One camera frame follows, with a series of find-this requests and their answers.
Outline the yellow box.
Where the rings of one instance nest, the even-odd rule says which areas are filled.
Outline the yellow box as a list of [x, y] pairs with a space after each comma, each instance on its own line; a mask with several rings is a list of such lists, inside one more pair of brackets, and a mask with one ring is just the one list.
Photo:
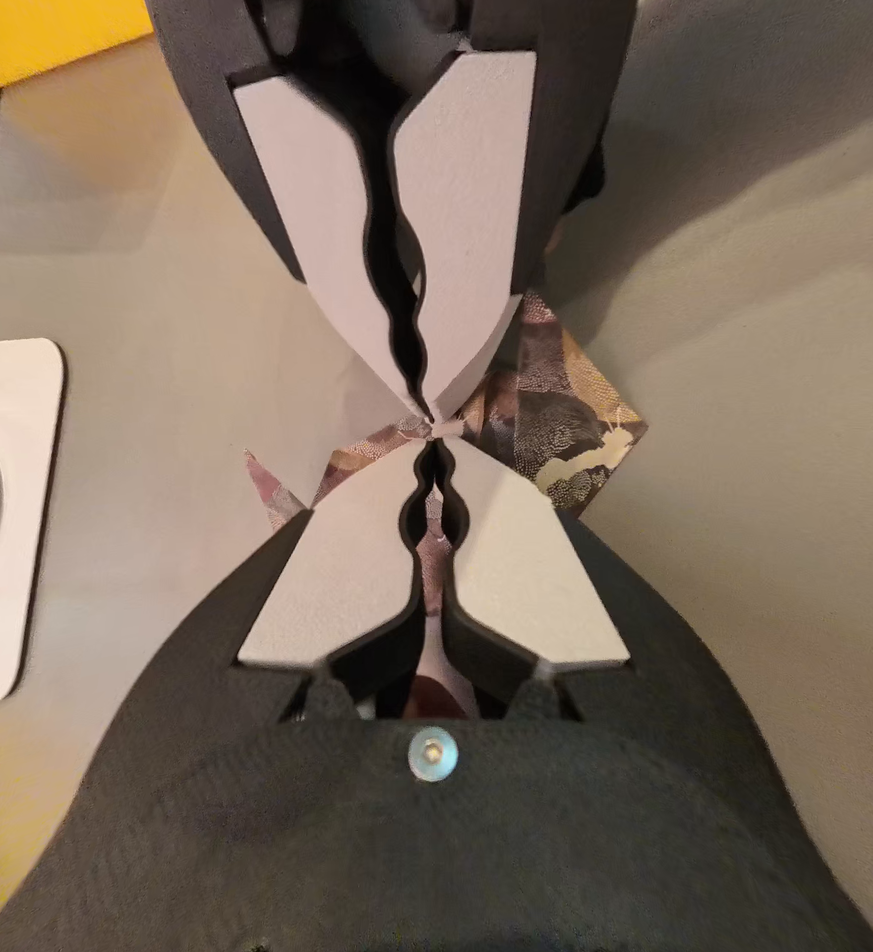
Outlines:
[[143, 1], [0, 1], [0, 89], [152, 31]]

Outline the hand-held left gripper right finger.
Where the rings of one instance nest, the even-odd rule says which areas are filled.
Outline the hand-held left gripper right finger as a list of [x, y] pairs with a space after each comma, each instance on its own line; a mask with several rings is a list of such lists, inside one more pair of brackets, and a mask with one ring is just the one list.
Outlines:
[[461, 437], [435, 446], [452, 552], [442, 641], [476, 694], [507, 707], [530, 680], [631, 659], [549, 497]]

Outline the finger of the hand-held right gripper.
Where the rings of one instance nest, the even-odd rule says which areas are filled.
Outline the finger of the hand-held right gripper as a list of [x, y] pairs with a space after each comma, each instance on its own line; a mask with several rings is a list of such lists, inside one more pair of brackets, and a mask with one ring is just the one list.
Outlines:
[[397, 121], [397, 203], [422, 253], [415, 326], [421, 394], [450, 420], [488, 369], [521, 292], [513, 291], [536, 53], [449, 57]]
[[315, 303], [400, 401], [431, 418], [387, 161], [365, 149], [379, 140], [289, 75], [233, 98]]

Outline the patterned origami paper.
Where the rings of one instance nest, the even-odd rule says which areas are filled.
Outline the patterned origami paper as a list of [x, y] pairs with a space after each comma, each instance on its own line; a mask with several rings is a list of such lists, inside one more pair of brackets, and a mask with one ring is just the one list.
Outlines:
[[[589, 360], [537, 291], [525, 294], [490, 370], [456, 414], [465, 440], [533, 482], [555, 510], [580, 517], [646, 432], [646, 422]], [[451, 543], [443, 497], [426, 500], [422, 567], [426, 640], [406, 717], [479, 715], [473, 688], [442, 646], [443, 581]]]

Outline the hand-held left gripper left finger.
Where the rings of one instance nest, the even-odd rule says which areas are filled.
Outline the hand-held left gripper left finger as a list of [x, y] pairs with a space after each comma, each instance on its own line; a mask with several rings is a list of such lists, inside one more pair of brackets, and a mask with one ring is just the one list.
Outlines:
[[417, 548], [428, 527], [434, 449], [412, 440], [307, 512], [240, 663], [330, 676], [357, 703], [411, 677], [425, 643]]

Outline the white rounded board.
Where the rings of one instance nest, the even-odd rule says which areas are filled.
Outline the white rounded board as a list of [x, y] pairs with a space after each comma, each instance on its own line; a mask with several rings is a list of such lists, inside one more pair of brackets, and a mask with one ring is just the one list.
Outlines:
[[21, 670], [64, 384], [54, 342], [0, 341], [0, 701]]

